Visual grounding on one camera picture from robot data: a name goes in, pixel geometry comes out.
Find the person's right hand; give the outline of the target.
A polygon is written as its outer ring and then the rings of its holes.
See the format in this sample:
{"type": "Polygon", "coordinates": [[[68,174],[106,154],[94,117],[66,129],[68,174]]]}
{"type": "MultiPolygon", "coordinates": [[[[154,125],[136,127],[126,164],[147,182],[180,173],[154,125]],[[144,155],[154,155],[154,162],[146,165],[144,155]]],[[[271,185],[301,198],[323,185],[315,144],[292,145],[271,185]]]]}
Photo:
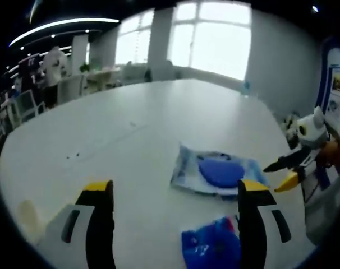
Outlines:
{"type": "Polygon", "coordinates": [[[340,142],[329,141],[320,150],[316,161],[324,166],[340,166],[340,142]]]}

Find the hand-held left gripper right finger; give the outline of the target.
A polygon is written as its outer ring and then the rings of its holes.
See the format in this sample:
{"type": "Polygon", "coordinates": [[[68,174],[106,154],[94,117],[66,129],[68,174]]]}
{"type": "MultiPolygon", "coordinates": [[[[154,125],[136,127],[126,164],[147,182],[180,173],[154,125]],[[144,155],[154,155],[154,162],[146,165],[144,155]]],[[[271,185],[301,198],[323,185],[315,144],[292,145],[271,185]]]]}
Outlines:
{"type": "Polygon", "coordinates": [[[238,181],[240,268],[300,268],[312,255],[304,229],[285,218],[269,188],[238,181]]]}

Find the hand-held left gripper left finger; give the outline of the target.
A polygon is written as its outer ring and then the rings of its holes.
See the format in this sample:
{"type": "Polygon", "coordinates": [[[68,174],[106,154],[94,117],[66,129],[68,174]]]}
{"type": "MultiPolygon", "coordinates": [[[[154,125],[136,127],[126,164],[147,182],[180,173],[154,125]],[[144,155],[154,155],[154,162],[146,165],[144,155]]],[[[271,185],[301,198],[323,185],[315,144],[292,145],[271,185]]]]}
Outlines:
{"type": "Polygon", "coordinates": [[[48,223],[38,252],[51,268],[115,268],[113,182],[88,184],[48,223]]]}

